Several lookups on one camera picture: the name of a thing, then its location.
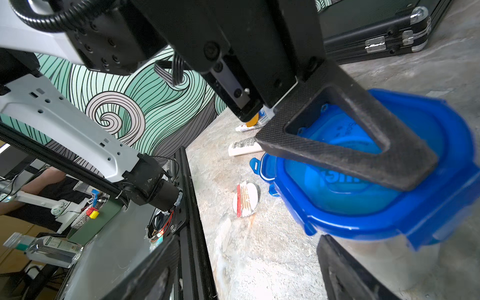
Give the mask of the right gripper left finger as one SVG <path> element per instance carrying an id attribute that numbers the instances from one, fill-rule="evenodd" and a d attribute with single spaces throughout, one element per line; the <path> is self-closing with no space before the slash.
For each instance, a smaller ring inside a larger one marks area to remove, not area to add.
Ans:
<path id="1" fill-rule="evenodd" d="M 180 262 L 180 239 L 170 236 L 149 254 L 105 300 L 168 300 Z"/>

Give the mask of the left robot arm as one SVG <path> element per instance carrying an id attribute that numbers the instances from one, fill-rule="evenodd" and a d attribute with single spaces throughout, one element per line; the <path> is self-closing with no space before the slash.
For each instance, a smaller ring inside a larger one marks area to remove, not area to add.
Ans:
<path id="1" fill-rule="evenodd" d="M 256 135 L 268 154 L 411 191 L 438 157 L 409 127 L 325 52 L 314 1 L 2 1 L 1 114 L 24 123 L 86 161 L 81 166 L 26 134 L 1 136 L 124 203 L 174 206 L 179 189 L 150 155 L 133 147 L 145 116 L 81 112 L 69 86 L 40 70 L 56 56 L 107 75 L 129 76 L 165 48 L 174 52 L 171 84 L 187 67 L 201 75 L 241 120 L 261 108 L 275 116 Z"/>

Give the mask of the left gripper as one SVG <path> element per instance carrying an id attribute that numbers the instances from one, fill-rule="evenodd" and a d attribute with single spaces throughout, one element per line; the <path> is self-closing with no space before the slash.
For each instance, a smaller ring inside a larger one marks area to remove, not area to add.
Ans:
<path id="1" fill-rule="evenodd" d="M 314 1 L 135 1 L 227 107 L 250 120 L 325 60 Z"/>

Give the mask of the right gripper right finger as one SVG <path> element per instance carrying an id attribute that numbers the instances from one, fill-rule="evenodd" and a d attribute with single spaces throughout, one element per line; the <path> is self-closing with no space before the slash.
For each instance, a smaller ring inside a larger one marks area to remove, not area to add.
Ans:
<path id="1" fill-rule="evenodd" d="M 329 300 L 399 300 L 330 235 L 322 235 L 317 257 Z"/>

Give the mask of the jar blue lid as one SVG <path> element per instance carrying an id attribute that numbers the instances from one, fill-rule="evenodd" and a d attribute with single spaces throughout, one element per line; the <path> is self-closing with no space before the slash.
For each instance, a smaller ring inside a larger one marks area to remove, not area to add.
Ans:
<path id="1" fill-rule="evenodd" d="M 405 291 L 431 271 L 441 243 L 479 198 L 480 169 L 471 132 L 446 101 L 370 93 L 437 154 L 436 169 L 416 189 L 395 191 L 268 154 L 249 164 L 307 235 L 331 235 L 389 290 Z"/>

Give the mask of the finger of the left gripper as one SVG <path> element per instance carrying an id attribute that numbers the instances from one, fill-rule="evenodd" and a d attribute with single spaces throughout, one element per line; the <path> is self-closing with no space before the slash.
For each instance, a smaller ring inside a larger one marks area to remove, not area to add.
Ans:
<path id="1" fill-rule="evenodd" d="M 267 153 L 398 191 L 438 164 L 414 131 L 336 63 L 325 61 L 256 135 Z"/>

